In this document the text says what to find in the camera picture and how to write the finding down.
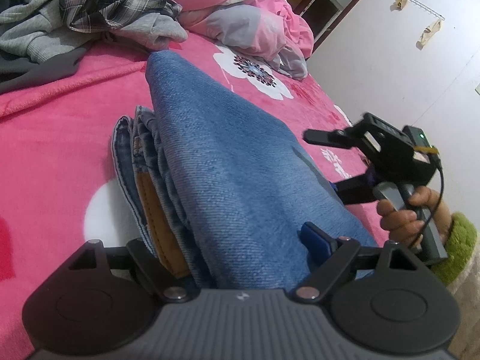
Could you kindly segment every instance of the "screw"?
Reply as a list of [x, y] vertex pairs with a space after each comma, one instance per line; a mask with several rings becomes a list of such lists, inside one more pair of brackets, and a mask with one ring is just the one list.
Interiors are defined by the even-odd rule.
[[168, 299], [180, 300], [187, 296], [187, 291], [183, 287], [169, 287], [163, 291], [163, 294]]
[[313, 287], [300, 287], [295, 293], [302, 299], [316, 299], [320, 296], [320, 291]]

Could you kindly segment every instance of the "pink comforter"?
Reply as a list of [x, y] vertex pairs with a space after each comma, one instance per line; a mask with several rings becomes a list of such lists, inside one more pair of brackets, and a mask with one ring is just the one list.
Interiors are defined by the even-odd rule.
[[[284, 121], [300, 140], [306, 128], [347, 125], [311, 76], [299, 83], [272, 73], [277, 85], [264, 88], [232, 69], [238, 69], [234, 56], [198, 35], [171, 48]], [[134, 227], [119, 199], [109, 147], [120, 116], [133, 116], [137, 104], [151, 107], [144, 68], [142, 55], [99, 43], [74, 76], [0, 96], [0, 359], [31, 352], [23, 303], [67, 256], [90, 238], [122, 244]], [[365, 170], [356, 150], [301, 143], [329, 180]], [[373, 205], [351, 210], [377, 242], [385, 241]]]

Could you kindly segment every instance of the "finger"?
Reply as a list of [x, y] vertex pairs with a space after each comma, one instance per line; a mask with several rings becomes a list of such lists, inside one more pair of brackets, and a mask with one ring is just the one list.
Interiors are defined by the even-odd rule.
[[440, 194], [426, 186], [418, 187], [415, 193], [409, 198], [409, 203], [414, 206], [427, 206], [431, 210], [435, 207]]
[[395, 212], [395, 208], [393, 207], [392, 202], [388, 199], [383, 199], [380, 200], [377, 204], [377, 214], [381, 216], [386, 216], [388, 214], [391, 214], [392, 212]]
[[417, 234], [422, 229], [425, 222], [423, 221], [414, 221], [410, 222], [396, 230], [390, 232], [390, 239], [396, 242], [412, 242], [416, 237]]
[[417, 214], [411, 210], [400, 210], [384, 216], [380, 220], [380, 227], [383, 230], [396, 230], [410, 222], [417, 220]]

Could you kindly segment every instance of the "green cuff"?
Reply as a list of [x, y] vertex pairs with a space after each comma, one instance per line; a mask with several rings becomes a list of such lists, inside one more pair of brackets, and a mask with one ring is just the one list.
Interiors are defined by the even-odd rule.
[[477, 242], [477, 230], [464, 214], [456, 212], [452, 218], [452, 234], [445, 245], [448, 259], [431, 267], [431, 271], [446, 286], [465, 269]]

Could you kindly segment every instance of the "person's hand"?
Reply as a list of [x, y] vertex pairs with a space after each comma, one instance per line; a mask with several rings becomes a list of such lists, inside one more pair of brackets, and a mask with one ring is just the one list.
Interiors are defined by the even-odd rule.
[[[427, 206], [433, 210], [439, 198], [440, 194], [437, 191], [428, 187], [418, 187], [410, 197], [409, 203], [417, 207]], [[395, 211], [392, 203], [387, 199], [378, 202], [377, 212], [382, 216], [380, 226], [390, 232], [389, 238], [406, 246], [415, 241], [425, 223], [417, 220], [417, 215], [411, 210]], [[440, 238], [445, 245], [450, 236], [452, 216], [444, 200], [441, 201], [432, 220], [435, 221]]]

